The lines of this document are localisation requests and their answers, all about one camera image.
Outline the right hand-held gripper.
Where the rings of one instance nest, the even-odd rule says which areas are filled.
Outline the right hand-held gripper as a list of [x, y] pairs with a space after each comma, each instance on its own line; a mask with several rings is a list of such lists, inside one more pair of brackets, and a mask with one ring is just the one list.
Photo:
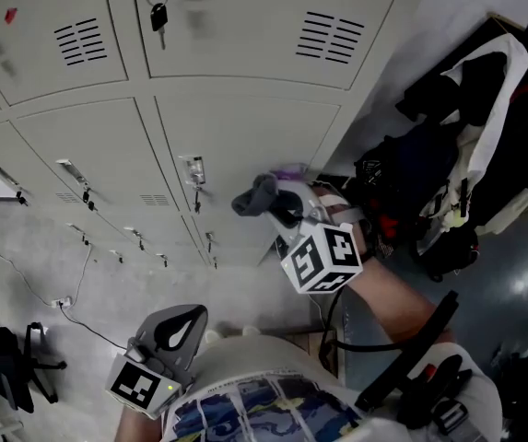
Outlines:
[[329, 217], [312, 187], [303, 180], [308, 167], [302, 163], [285, 164], [270, 170], [279, 188], [294, 192], [303, 203], [302, 217], [291, 223], [269, 213], [279, 237], [287, 245], [281, 256], [282, 269], [300, 294], [332, 294], [362, 273], [352, 225], [336, 225]]

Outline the dark grey wiping cloth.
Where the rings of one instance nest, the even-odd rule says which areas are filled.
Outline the dark grey wiping cloth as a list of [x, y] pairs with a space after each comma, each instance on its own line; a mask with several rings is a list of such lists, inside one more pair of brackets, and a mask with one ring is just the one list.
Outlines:
[[256, 217], [269, 213], [276, 219], [291, 223], [302, 217], [303, 203], [294, 192], [281, 190], [278, 178], [271, 173], [258, 175], [252, 187], [231, 202], [233, 211], [239, 216]]

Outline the grey metal locker door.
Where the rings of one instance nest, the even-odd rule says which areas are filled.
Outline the grey metal locker door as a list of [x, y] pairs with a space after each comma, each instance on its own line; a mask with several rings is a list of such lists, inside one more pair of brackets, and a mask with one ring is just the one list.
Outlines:
[[221, 248], [255, 248], [270, 238], [270, 222], [239, 217], [232, 199], [260, 173], [310, 164], [339, 111], [333, 104], [227, 94], [156, 96], [154, 104], [168, 184], [201, 241]]

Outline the grey metal locker cabinet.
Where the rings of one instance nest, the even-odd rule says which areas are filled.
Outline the grey metal locker cabinet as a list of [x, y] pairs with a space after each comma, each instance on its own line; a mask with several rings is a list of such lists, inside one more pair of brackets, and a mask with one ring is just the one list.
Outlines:
[[[166, 179], [154, 98], [227, 94], [338, 107], [327, 164], [421, 0], [0, 0], [0, 181], [119, 262], [254, 266], [258, 247], [202, 242]], [[10, 25], [8, 8], [18, 12]], [[84, 187], [97, 208], [82, 201]]]

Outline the person's left forearm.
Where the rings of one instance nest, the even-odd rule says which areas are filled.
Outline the person's left forearm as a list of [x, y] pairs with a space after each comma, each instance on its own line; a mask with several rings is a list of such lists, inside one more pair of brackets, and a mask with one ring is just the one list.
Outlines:
[[161, 442], [161, 419], [150, 419], [143, 413], [123, 407], [114, 442]]

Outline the person's right forearm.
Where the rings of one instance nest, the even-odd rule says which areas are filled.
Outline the person's right forearm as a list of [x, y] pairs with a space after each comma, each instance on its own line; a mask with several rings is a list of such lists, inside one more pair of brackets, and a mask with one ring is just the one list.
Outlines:
[[348, 285], [366, 302], [393, 343], [414, 337], [436, 309], [376, 258], [366, 261], [362, 274]]

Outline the person's right hand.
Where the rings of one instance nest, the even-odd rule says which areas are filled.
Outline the person's right hand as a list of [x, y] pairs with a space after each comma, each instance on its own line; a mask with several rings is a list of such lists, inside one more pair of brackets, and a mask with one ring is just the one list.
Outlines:
[[328, 190], [323, 186], [313, 186], [312, 189], [318, 196], [320, 203], [324, 207], [330, 219], [336, 225], [339, 226], [342, 223], [348, 223], [352, 225], [352, 234], [355, 238], [360, 262], [367, 262], [371, 256], [369, 255], [368, 247], [366, 245], [362, 227], [360, 225], [360, 211], [357, 208], [354, 208], [344, 197], [334, 193], [331, 190]]

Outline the person's printed white shirt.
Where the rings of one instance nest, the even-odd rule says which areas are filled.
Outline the person's printed white shirt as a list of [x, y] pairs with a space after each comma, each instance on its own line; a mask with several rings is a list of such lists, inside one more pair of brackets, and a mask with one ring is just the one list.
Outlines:
[[461, 346], [431, 346], [411, 377], [452, 355], [473, 375], [456, 397], [468, 419], [445, 436], [435, 424], [411, 430], [399, 423], [397, 392], [363, 413], [358, 392], [293, 343], [222, 338], [194, 359], [195, 382], [170, 408], [160, 442], [500, 442], [499, 393]]

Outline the red bag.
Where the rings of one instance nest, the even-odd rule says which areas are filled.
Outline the red bag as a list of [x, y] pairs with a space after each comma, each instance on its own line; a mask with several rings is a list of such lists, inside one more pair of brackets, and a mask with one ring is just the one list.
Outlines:
[[378, 215], [378, 225], [382, 238], [387, 242], [395, 242], [398, 238], [399, 221], [385, 214]]

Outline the navy bag with white print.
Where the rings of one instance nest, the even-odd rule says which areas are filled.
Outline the navy bag with white print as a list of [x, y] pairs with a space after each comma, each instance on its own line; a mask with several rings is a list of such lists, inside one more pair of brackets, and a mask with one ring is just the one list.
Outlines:
[[423, 122], [402, 136], [385, 136], [355, 163], [361, 202], [394, 218], [418, 215], [448, 179], [462, 129]]

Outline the black office chair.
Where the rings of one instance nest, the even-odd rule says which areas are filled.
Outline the black office chair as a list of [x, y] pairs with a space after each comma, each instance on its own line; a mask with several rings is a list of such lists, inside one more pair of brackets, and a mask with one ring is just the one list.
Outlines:
[[32, 322], [27, 326], [23, 346], [19, 347], [17, 336], [6, 327], [0, 326], [0, 396], [5, 398], [12, 410], [23, 410], [34, 413], [34, 403], [30, 394], [29, 384], [33, 383], [39, 393], [50, 404], [59, 401], [56, 389], [49, 383], [44, 383], [38, 371], [65, 370], [67, 363], [44, 364], [32, 353], [31, 334], [36, 330], [45, 336], [40, 322]]

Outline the pale green plush toy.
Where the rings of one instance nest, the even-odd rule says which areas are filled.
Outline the pale green plush toy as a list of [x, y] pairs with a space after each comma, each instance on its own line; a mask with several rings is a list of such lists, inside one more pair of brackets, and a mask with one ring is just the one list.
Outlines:
[[448, 232], [453, 228], [462, 227], [468, 221], [468, 214], [460, 209], [448, 211], [441, 220], [441, 230]]

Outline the black hanging coat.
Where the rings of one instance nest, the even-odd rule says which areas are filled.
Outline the black hanging coat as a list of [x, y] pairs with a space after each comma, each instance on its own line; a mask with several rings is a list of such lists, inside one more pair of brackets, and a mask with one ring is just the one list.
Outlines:
[[507, 56], [491, 52], [445, 73], [427, 74], [411, 86], [395, 108], [415, 121], [486, 123], [505, 80]]

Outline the hanging clothes and bags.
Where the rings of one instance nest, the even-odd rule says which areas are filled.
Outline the hanging clothes and bags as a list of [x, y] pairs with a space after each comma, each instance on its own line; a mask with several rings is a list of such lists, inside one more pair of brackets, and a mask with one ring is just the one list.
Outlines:
[[468, 214], [469, 220], [472, 192], [486, 176], [499, 146], [511, 96], [528, 70], [528, 53], [525, 47], [514, 36], [504, 34], [481, 45], [442, 73], [466, 60], [491, 52], [504, 53], [507, 56], [507, 63], [505, 80], [486, 123], [482, 126], [474, 126], [462, 121], [438, 122], [439, 125], [461, 124], [463, 129], [457, 137], [459, 156], [448, 179], [421, 210], [420, 215], [428, 220], [426, 233], [417, 240], [421, 249], [427, 249], [444, 233], [441, 230], [441, 220], [448, 211], [460, 209], [463, 214]]

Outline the black chest-mounted device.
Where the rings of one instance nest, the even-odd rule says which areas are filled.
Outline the black chest-mounted device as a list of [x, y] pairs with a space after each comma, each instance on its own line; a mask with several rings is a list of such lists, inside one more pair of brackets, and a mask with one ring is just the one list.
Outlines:
[[427, 364], [413, 379], [407, 378], [401, 391], [397, 421], [410, 430], [433, 423], [438, 432], [449, 436], [468, 420], [468, 410], [456, 397], [473, 376], [461, 370], [460, 355], [447, 357], [441, 364]]

